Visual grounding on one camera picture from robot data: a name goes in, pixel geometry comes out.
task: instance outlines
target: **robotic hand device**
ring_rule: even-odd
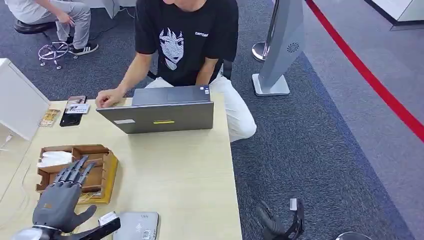
[[[256,208],[259,222],[263,225],[264,240],[296,240],[305,231],[304,205],[300,198],[290,199],[290,211],[294,212],[293,223],[287,231],[277,216],[274,216],[268,205],[262,204]]]
[[[100,240],[121,227],[121,220],[114,213],[108,213],[99,219],[99,226],[73,235],[76,227],[93,216],[96,206],[91,205],[85,212],[75,214],[75,206],[82,192],[83,184],[94,167],[87,165],[81,172],[88,156],[73,162],[64,168],[41,195],[32,215],[33,226],[21,230],[12,240]]]

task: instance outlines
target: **floor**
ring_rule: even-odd
[[[422,48],[417,49],[423,32],[388,32],[385,19],[362,0],[316,3],[377,77],[423,121]],[[373,239],[420,239],[424,194],[417,183],[424,178],[423,143],[373,92],[306,5],[307,46],[285,74],[291,94],[256,97],[251,75],[261,64],[253,60],[251,47],[266,36],[272,2],[238,4],[231,81],[258,126],[252,138],[231,144],[243,239],[261,239],[255,215],[261,200],[288,227],[293,195],[305,202],[303,239],[330,240],[346,231]],[[92,36],[116,27],[96,39],[98,51],[63,59],[59,71],[39,66],[35,56],[42,36],[16,33],[3,2],[0,20],[0,58],[9,58],[50,100],[94,98],[120,82],[134,56],[133,19],[125,11],[110,20],[103,9],[92,9]],[[414,50],[393,50],[405,42]]]
[[[392,25],[363,0],[314,2],[373,74],[424,123],[424,29],[390,31]],[[423,142],[372,90],[307,5],[304,9],[305,55],[409,229],[420,239]]]

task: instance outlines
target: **small box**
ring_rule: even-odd
[[[83,193],[78,204],[108,204],[111,201],[118,168],[118,159],[111,150],[101,144],[49,146],[41,149],[40,158],[44,152],[51,151],[72,153],[72,162],[81,159],[83,155],[88,155],[84,168],[90,163],[95,163],[82,186]],[[35,190],[40,194],[44,192],[47,186],[53,183],[56,175],[68,166],[69,164],[39,167],[38,175],[41,176],[41,183],[36,185]]]

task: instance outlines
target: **chrome stool base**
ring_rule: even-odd
[[[45,66],[46,62],[43,60],[53,60],[56,65],[56,69],[62,69],[62,66],[58,64],[56,59],[63,57],[67,53],[72,53],[69,51],[70,46],[64,41],[53,41],[51,44],[46,44],[40,50],[38,50],[38,60],[40,61],[40,66]]]

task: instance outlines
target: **graphic print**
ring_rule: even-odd
[[[183,32],[179,32],[179,36],[175,32],[167,28],[163,29],[159,35],[160,47],[165,55],[166,66],[171,69],[177,69],[177,63],[183,58],[184,55],[184,37]]]

